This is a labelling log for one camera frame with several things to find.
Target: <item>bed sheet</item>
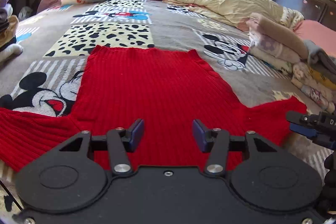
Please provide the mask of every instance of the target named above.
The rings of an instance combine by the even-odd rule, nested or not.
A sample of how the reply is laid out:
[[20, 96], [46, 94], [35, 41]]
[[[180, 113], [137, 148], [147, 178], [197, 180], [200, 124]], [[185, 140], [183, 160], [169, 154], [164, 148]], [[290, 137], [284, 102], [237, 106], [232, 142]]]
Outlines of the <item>bed sheet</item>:
[[[87, 56], [101, 45], [196, 49], [246, 106], [295, 96], [311, 113], [320, 111], [288, 76], [247, 53], [247, 34], [183, 7], [152, 0], [54, 7], [20, 22], [16, 35], [24, 51], [0, 69], [0, 106], [6, 108], [54, 117], [69, 114]], [[36, 104], [42, 97], [49, 103]], [[321, 176], [326, 173], [322, 162], [330, 151], [297, 135], [291, 136], [285, 147]], [[2, 161], [0, 177], [16, 196], [15, 172]], [[0, 193], [0, 217], [17, 213], [18, 208], [3, 198], [7, 194], [1, 187]]]

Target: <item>circular cover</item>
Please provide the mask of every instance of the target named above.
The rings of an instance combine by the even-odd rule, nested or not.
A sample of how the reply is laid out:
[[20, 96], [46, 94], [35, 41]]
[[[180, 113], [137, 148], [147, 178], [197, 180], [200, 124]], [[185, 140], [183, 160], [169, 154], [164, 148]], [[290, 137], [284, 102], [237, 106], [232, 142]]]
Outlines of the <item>circular cover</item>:
[[24, 167], [16, 181], [19, 197], [38, 211], [65, 213], [90, 203], [106, 184], [103, 168], [82, 156], [59, 154], [51, 162]]
[[264, 152], [232, 173], [231, 185], [242, 199], [273, 211], [291, 211], [313, 203], [322, 189], [319, 174], [286, 153]]

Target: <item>red cartoon tongue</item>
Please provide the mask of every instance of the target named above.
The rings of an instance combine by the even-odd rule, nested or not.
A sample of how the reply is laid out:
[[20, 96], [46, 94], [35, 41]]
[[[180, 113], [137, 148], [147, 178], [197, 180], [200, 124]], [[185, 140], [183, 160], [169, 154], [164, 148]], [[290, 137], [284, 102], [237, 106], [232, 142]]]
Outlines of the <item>red cartoon tongue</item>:
[[248, 46], [244, 46], [244, 45], [242, 45], [242, 46], [241, 46], [241, 49], [242, 49], [243, 51], [245, 51], [245, 52], [248, 52], [249, 47], [248, 47]]
[[59, 100], [46, 100], [46, 102], [53, 108], [55, 111], [61, 111], [64, 107], [64, 104]]

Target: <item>red sweater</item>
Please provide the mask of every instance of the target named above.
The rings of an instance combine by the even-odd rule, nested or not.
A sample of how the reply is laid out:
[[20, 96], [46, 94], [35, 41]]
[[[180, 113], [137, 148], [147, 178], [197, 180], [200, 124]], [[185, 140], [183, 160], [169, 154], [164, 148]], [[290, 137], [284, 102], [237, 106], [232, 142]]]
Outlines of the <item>red sweater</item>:
[[[105, 134], [128, 128], [137, 118], [145, 133], [129, 157], [138, 165], [198, 165], [208, 154], [199, 151], [192, 121], [219, 127], [232, 135], [254, 130], [275, 144], [289, 133], [288, 110], [305, 113], [296, 98], [248, 108], [231, 87], [195, 50], [97, 46], [88, 57], [77, 100], [65, 117], [0, 109], [0, 159], [14, 170], [81, 130]], [[95, 152], [95, 161], [109, 168], [107, 152]], [[241, 161], [230, 153], [227, 168]]]

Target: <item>pink cushion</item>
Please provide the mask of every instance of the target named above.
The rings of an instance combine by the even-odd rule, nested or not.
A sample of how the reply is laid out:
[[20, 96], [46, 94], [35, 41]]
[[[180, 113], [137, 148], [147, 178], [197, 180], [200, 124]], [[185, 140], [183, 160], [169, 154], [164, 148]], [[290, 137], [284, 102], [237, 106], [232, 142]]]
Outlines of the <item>pink cushion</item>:
[[313, 20], [299, 22], [294, 33], [302, 38], [313, 41], [325, 50], [328, 55], [336, 57], [336, 32]]

